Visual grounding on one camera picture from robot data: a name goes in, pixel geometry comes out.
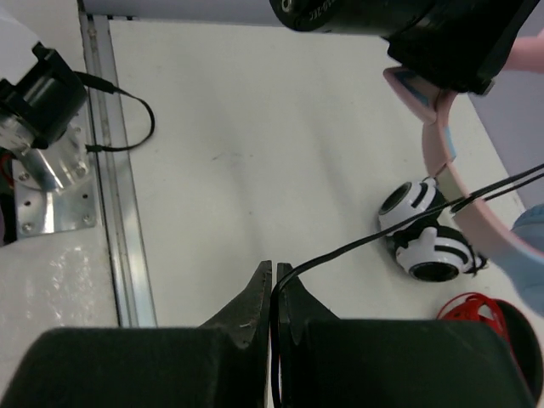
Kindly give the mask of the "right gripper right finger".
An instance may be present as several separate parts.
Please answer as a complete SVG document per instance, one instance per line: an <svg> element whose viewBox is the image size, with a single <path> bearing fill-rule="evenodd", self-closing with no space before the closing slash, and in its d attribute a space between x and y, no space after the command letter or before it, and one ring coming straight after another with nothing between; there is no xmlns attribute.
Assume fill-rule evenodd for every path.
<svg viewBox="0 0 544 408"><path fill-rule="evenodd" d="M280 292L285 407L534 407L508 343L466 320L346 320L297 278Z"/></svg>

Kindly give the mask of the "pink blue cat-ear headphones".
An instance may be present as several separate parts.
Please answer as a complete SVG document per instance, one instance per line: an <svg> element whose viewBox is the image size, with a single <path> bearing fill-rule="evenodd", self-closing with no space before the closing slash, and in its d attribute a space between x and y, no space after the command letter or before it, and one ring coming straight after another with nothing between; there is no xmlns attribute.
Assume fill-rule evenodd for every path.
<svg viewBox="0 0 544 408"><path fill-rule="evenodd" d="M473 248L481 252L512 282L520 299L534 313L543 313L543 206L535 205L505 225L486 198L522 180L534 180L543 167L535 166L476 190L477 171L458 161L451 136L451 108L461 95L440 88L414 71L396 66L383 76L399 99L422 121L422 156L428 175L452 210L453 220Z"/></svg>

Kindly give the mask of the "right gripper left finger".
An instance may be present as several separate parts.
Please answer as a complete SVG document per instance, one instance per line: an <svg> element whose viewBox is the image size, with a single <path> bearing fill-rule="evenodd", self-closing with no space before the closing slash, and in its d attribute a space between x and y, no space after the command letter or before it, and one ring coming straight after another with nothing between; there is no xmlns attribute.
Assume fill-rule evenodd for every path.
<svg viewBox="0 0 544 408"><path fill-rule="evenodd" d="M264 407L272 263L197 327L58 328L20 362L3 407Z"/></svg>

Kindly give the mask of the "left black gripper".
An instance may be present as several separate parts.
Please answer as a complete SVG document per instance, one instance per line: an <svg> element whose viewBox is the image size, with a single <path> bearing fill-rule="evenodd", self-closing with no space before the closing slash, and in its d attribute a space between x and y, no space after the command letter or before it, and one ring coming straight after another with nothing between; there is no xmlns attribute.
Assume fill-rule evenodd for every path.
<svg viewBox="0 0 544 408"><path fill-rule="evenodd" d="M432 1L386 36L388 55L438 88L486 94L503 70L540 70L540 38L519 31L537 1Z"/></svg>

